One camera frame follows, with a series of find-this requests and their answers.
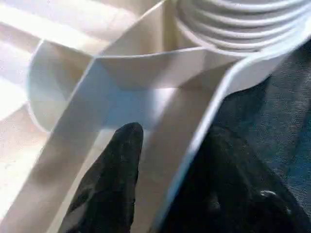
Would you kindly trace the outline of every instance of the curved plastic edge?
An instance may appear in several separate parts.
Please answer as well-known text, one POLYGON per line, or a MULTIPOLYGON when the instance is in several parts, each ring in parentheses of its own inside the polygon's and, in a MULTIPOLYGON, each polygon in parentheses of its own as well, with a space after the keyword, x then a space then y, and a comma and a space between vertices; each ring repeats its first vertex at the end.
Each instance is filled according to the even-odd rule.
POLYGON ((259 63, 261 61, 266 61, 273 58, 278 58, 280 56, 286 56, 287 54, 290 54, 292 51, 294 51, 296 48, 303 45, 305 42, 307 42, 310 35, 306 35, 304 38, 302 38, 297 43, 294 43, 293 45, 287 47, 285 50, 276 50, 275 52, 261 52, 254 55, 251 55, 239 62, 237 62, 230 70, 226 72, 224 75, 222 81, 220 82, 220 85, 218 86, 217 90, 213 94, 210 104, 208 105, 208 108, 204 112, 202 116, 201 122, 198 124, 197 130, 195 131, 193 135, 193 139, 188 146, 187 152, 183 158, 183 161, 176 172, 170 188, 165 196, 165 199, 163 201, 162 206, 160 207, 158 213, 156 214, 155 220, 153 221, 153 224, 150 228, 150 233, 156 233, 157 230, 161 227, 161 224, 163 223, 170 205, 172 204, 176 194, 178 193, 178 190, 180 188, 180 185, 190 167, 191 162, 193 161, 195 155, 197 154, 202 141, 204 140, 205 135, 208 133, 208 129, 212 124, 212 121, 214 117, 216 116, 223 99, 238 90, 231 90, 230 86, 234 82, 234 79, 241 73, 243 70, 247 69, 248 67, 251 67, 252 65, 259 63))

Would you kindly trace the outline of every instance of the white plastic tray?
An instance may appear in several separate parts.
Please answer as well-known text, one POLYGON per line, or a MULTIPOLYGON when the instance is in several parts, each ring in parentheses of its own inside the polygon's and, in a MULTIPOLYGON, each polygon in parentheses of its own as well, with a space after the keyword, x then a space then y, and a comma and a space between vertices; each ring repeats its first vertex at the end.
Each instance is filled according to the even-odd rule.
MULTIPOLYGON (((90 54, 81 79, 0 225, 0 232, 56 233, 83 174, 113 132, 133 121, 143 126, 145 138, 132 232, 155 230, 222 100, 262 82, 310 35, 307 22, 306 31, 286 48, 275 47, 243 59, 205 48, 170 51, 174 46, 178 48, 179 39, 168 44, 162 40, 165 33, 155 41, 146 40, 143 34, 151 22, 167 25, 163 24, 164 16, 170 17, 170 10, 169 1, 157 4, 101 54, 90 54)), ((154 30, 151 27, 147 32, 152 35, 154 30)), ((40 45, 55 47, 64 48, 49 41, 40 45)), ((50 54, 38 49, 33 64, 37 58, 48 62, 50 54)), ((51 70, 66 74, 66 66, 50 64, 51 70)))

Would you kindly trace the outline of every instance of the black fabric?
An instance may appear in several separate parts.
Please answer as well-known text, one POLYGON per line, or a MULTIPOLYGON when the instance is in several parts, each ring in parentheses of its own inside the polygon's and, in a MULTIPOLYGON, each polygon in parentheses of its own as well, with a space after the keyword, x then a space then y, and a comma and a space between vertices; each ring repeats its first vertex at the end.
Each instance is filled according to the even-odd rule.
POLYGON ((214 125, 244 138, 311 217, 311 41, 265 82, 228 96, 214 125))
POLYGON ((311 223, 245 140, 212 126, 160 232, 204 231, 309 233, 311 223))
MULTIPOLYGON (((267 165, 275 173, 275 178, 291 192, 309 216, 304 221, 309 224, 311 41, 295 51, 263 83, 228 96, 218 111, 211 130, 217 126, 230 130, 235 135, 234 138, 245 141, 244 145, 247 145, 248 150, 267 165)), ((218 142, 215 134, 209 134, 206 140, 214 140, 215 144, 218 142)), ((243 145, 233 143, 232 146, 235 151, 243 154, 243 145)), ((212 179, 215 176, 215 161, 208 160, 208 150, 204 144, 200 148, 161 232, 239 232, 234 229, 234 224, 230 224, 220 207, 219 197, 213 187, 215 180, 212 179)), ((219 170, 218 175, 222 174, 230 179, 230 169, 219 170)), ((230 192, 225 195, 229 197, 228 200, 231 197, 231 201, 234 201, 230 192)))
POLYGON ((142 141, 138 123, 115 132, 81 180, 59 233, 130 232, 142 141))

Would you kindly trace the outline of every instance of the dark cloth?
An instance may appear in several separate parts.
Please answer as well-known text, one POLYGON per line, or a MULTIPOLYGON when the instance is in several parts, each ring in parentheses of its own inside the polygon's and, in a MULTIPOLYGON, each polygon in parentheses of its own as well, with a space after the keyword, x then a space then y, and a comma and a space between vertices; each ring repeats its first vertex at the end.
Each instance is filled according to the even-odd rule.
MULTIPOLYGON (((238 208, 239 204, 235 201, 248 201, 247 198, 241 200, 239 196, 232 195, 232 189, 222 196, 222 200, 215 193, 213 183, 219 182, 218 185, 225 190, 226 185, 240 184, 243 180, 241 176, 234 182, 234 170, 245 174, 238 165, 216 170, 217 161, 220 163, 221 160, 219 156, 227 154, 230 158, 230 153, 224 149, 227 145, 231 146, 229 152, 232 157, 234 154, 241 156, 239 163, 245 157, 248 160, 255 155, 256 159, 252 161, 257 161, 257 164, 262 162, 263 165, 258 166, 262 172, 266 172, 265 166, 273 171, 275 178, 268 178, 268 181, 278 179, 280 182, 277 183, 282 184, 278 185, 278 192, 291 192, 294 197, 292 204, 300 205, 300 210, 305 213, 297 209, 303 216, 301 225, 305 228, 301 230, 308 232, 311 217, 311 41, 295 51, 266 81, 233 93, 224 100, 160 232, 261 232, 259 228, 256 231, 255 226, 243 231, 246 228, 241 222, 230 224, 226 217, 230 209, 224 211, 220 207, 220 202, 238 208), (233 136, 228 139, 225 131, 217 132, 217 128, 229 130, 233 136), (210 148, 217 144, 218 152, 214 154, 214 150, 211 154, 210 148)), ((223 160, 227 164, 233 161, 223 160)), ((254 174, 245 179, 255 179, 254 174)), ((238 212, 230 217, 233 221, 239 219, 238 212)))
POLYGON ((244 138, 311 217, 311 41, 265 82, 228 96, 214 125, 244 138))
POLYGON ((138 123, 116 130, 84 175, 59 233, 129 233, 143 142, 138 123))

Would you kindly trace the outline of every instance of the plastic compartment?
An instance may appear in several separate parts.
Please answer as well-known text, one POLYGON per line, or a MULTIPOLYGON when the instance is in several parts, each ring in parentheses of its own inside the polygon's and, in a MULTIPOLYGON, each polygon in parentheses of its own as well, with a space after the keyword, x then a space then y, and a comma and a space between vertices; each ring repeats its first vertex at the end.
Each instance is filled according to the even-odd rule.
POLYGON ((25 78, 38 43, 33 36, 0 24, 0 221, 47 139, 26 108, 25 78))
POLYGON ((0 22, 90 54, 118 38, 156 0, 4 0, 0 22))
POLYGON ((121 79, 122 70, 116 72, 110 62, 120 59, 124 55, 122 51, 127 55, 123 59, 140 58, 137 55, 149 48, 139 46, 140 38, 144 38, 139 33, 145 32, 142 25, 153 17, 160 24, 165 22, 163 16, 170 13, 168 3, 163 1, 156 5, 104 53, 91 59, 30 176, 0 225, 0 232, 56 233, 87 168, 106 147, 113 132, 131 121, 139 122, 145 131, 132 232, 144 233, 150 228, 155 232, 225 96, 262 82, 310 36, 306 29, 305 34, 288 43, 286 48, 275 47, 238 59, 234 53, 205 48, 163 52, 166 43, 161 39, 165 37, 160 36, 160 40, 156 40, 160 43, 154 43, 155 49, 144 58, 153 62, 157 56, 173 54, 172 63, 163 72, 182 75, 178 69, 197 60, 182 63, 178 60, 181 54, 198 53, 195 59, 202 59, 200 56, 204 54, 206 60, 200 66, 204 72, 191 79, 198 81, 198 85, 183 85, 178 79, 174 80, 174 76, 152 72, 149 80, 154 82, 143 83, 150 72, 138 69, 133 71, 141 74, 136 80, 125 70, 129 80, 121 79), (113 53, 122 46, 125 50, 113 53), (169 80, 173 82, 163 86, 165 88, 154 88, 153 84, 161 87, 169 80), (29 197, 35 199, 36 204, 30 202, 29 197))

